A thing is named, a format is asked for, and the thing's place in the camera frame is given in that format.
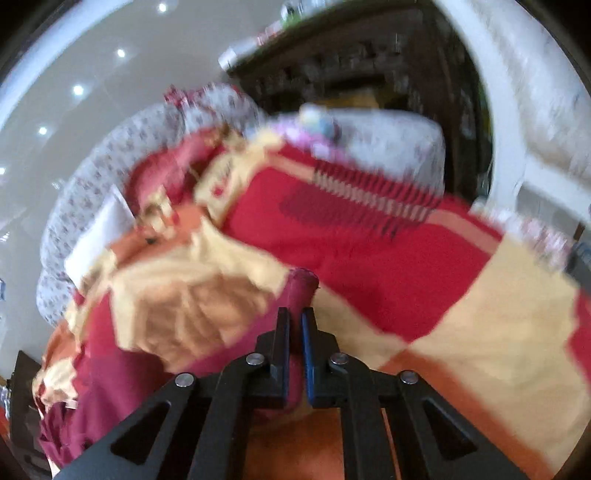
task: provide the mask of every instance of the wooden furniture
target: wooden furniture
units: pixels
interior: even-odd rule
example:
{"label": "wooden furniture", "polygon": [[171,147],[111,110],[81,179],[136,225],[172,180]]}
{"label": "wooden furniture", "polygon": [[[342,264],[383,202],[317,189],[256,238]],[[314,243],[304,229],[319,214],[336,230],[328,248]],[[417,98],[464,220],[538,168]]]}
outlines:
{"label": "wooden furniture", "polygon": [[33,402],[31,386],[40,368],[35,360],[19,351],[10,379],[10,439],[14,456],[31,479],[51,479],[49,463],[37,442],[39,412]]}
{"label": "wooden furniture", "polygon": [[488,170],[478,75],[430,0],[343,2],[289,27],[228,74],[268,113],[371,89],[381,108],[441,125],[448,191],[472,200]]}

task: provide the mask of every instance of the red and yellow blanket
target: red and yellow blanket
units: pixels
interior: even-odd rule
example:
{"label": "red and yellow blanket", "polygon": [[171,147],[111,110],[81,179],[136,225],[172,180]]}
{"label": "red and yellow blanket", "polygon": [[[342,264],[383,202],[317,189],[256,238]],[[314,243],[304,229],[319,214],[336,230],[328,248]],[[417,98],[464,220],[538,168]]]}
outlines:
{"label": "red and yellow blanket", "polygon": [[[588,299],[451,197],[263,132],[216,147],[193,201],[153,215],[104,253],[48,345],[34,395],[58,466],[174,373],[247,353],[282,304],[311,304],[370,368],[419,372],[532,479],[589,424]],[[337,413],[289,420],[253,434],[246,478],[342,478]]]}

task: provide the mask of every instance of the metal screw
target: metal screw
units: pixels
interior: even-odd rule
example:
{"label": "metal screw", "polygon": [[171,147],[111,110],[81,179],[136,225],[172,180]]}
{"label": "metal screw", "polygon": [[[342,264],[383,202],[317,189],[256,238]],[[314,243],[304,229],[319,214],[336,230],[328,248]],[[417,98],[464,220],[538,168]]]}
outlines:
{"label": "metal screw", "polygon": [[262,363],[265,361],[265,355],[261,354],[261,353],[249,353],[246,356],[246,363],[248,365],[262,365]]}
{"label": "metal screw", "polygon": [[194,381],[195,377],[191,374],[180,374],[174,379],[174,383],[177,384],[177,387],[190,387],[193,385]]}
{"label": "metal screw", "polygon": [[400,374],[400,380],[407,385],[414,385],[418,382],[418,375],[412,370],[405,370]]}
{"label": "metal screw", "polygon": [[333,362],[335,365],[344,365],[349,361],[349,355],[346,353],[333,353],[330,356],[330,361]]}

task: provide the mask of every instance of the white pillow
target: white pillow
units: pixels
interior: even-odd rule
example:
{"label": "white pillow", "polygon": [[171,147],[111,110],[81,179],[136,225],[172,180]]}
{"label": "white pillow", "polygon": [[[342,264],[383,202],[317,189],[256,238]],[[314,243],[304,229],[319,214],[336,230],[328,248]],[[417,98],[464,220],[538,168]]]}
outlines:
{"label": "white pillow", "polygon": [[72,253],[64,260],[64,269],[76,288],[103,250],[133,228],[135,219],[117,187],[112,186],[90,228],[84,232]]}

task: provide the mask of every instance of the white ceiling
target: white ceiling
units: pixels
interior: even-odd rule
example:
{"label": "white ceiling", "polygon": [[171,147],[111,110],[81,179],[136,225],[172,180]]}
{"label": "white ceiling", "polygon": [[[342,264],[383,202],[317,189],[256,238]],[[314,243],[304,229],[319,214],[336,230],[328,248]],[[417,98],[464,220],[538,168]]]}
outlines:
{"label": "white ceiling", "polygon": [[[7,284],[7,300],[0,302],[7,328],[2,341],[0,326],[0,375],[5,378],[20,349],[40,360],[51,333],[35,306],[35,288],[41,233],[63,182],[105,134],[161,101],[169,85],[196,88],[220,77],[218,56],[275,21],[282,0],[168,0],[165,12],[159,3],[135,0],[69,44],[25,89],[0,131],[0,278]],[[92,23],[75,15],[67,21]],[[45,51],[50,37],[40,40]],[[77,85],[81,95],[74,94]]]}

